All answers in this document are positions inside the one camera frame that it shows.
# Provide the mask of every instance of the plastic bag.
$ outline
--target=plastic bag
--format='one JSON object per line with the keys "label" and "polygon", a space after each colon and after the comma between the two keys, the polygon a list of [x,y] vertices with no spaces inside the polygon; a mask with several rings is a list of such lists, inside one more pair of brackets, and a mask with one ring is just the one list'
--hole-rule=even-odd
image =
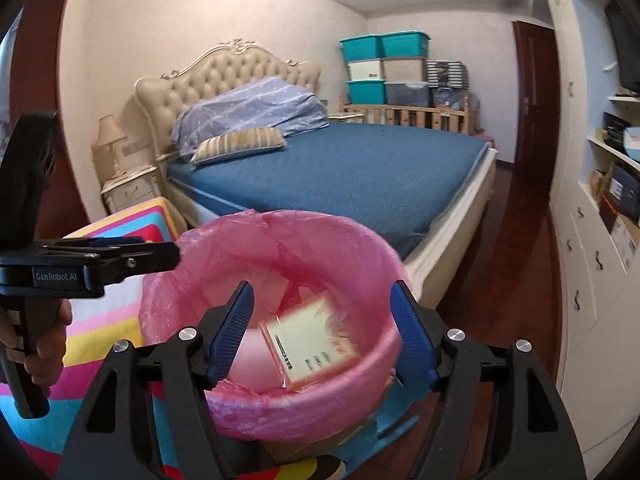
{"label": "plastic bag", "polygon": [[362,359],[302,392],[264,394],[220,381],[207,402],[221,434],[245,440],[315,442],[362,420],[380,399],[401,339],[389,306],[406,280],[396,252],[348,218],[304,211],[246,211],[217,218],[177,242],[182,262],[145,276],[140,327],[146,344],[194,326],[225,304],[241,280],[255,289],[249,327],[322,292],[346,311]]}

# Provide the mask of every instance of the wooden floor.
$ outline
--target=wooden floor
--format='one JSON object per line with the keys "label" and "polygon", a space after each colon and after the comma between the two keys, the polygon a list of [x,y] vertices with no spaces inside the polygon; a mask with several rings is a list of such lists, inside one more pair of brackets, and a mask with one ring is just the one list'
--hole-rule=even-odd
{"label": "wooden floor", "polygon": [[[497,168],[494,193],[482,223],[438,312],[450,327],[481,342],[510,346],[527,339],[555,377],[559,357],[559,270],[545,187]],[[478,471],[490,414],[492,387],[480,399],[459,478]],[[420,421],[350,480],[401,480],[407,475],[436,401],[432,394],[410,415]]]}

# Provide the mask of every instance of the white bed frame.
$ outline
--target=white bed frame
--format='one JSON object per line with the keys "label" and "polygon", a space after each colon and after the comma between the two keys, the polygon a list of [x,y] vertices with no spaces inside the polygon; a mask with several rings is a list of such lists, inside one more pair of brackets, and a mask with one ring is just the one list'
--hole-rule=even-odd
{"label": "white bed frame", "polygon": [[[166,161],[175,156],[169,142],[175,120],[201,99],[267,75],[314,90],[320,69],[312,62],[283,62],[255,43],[233,40],[210,49],[184,70],[136,83],[135,98],[151,127],[165,193],[189,224],[199,226],[218,215],[166,178]],[[491,193],[496,155],[496,150],[487,151],[463,192],[404,260],[411,291],[421,306],[436,308],[458,270]]]}

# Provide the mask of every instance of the stacked storage boxes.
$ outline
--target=stacked storage boxes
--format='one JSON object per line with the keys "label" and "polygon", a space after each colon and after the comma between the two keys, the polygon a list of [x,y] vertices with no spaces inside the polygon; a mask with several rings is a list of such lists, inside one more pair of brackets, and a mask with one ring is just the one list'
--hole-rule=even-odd
{"label": "stacked storage boxes", "polygon": [[349,67],[349,94],[355,105],[383,105],[385,78],[382,72],[382,42],[370,34],[340,42]]}
{"label": "stacked storage boxes", "polygon": [[429,107],[426,80],[430,37],[419,30],[383,34],[386,102],[390,105]]}
{"label": "stacked storage boxes", "polygon": [[429,40],[419,31],[342,40],[351,103],[429,106],[425,82]]}
{"label": "stacked storage boxes", "polygon": [[469,72],[460,61],[428,61],[427,80],[433,106],[464,110],[469,98]]}

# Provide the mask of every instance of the striped pillow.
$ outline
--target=striped pillow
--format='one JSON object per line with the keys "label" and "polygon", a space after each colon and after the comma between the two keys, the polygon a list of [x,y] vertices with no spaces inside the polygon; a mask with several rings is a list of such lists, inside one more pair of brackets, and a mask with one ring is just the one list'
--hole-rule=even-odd
{"label": "striped pillow", "polygon": [[212,164],[286,148],[287,141],[276,128],[250,128],[204,140],[191,157],[194,166]]}

